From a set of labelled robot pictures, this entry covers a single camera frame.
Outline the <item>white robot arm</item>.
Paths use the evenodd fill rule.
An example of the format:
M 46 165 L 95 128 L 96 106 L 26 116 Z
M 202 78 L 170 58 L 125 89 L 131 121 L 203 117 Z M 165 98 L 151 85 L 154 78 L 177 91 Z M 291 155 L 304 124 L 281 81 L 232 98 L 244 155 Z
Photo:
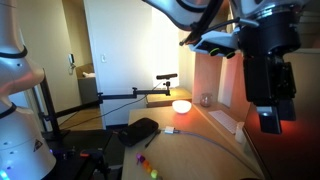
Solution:
M 291 64 L 283 56 L 300 47 L 299 14 L 311 0 L 228 0 L 231 33 L 212 23 L 223 0 L 143 0 L 164 13 L 189 35 L 191 50 L 244 55 L 246 98 L 256 106 L 260 127 L 279 134 L 283 120 L 293 120 L 296 88 Z M 0 0 L 1 180 L 40 180 L 56 165 L 31 109 L 10 100 L 45 79 L 41 66 L 28 58 L 16 19 L 16 0 Z

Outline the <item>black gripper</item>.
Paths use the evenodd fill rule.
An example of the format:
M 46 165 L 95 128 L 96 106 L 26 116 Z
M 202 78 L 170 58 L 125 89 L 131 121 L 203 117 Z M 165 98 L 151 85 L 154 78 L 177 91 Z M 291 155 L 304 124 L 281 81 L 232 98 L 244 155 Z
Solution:
M 243 69 L 246 98 L 258 106 L 261 131 L 280 134 L 279 117 L 281 120 L 296 120 L 292 100 L 296 86 L 291 63 L 274 56 L 245 58 Z M 278 105 L 279 117 L 275 105 Z

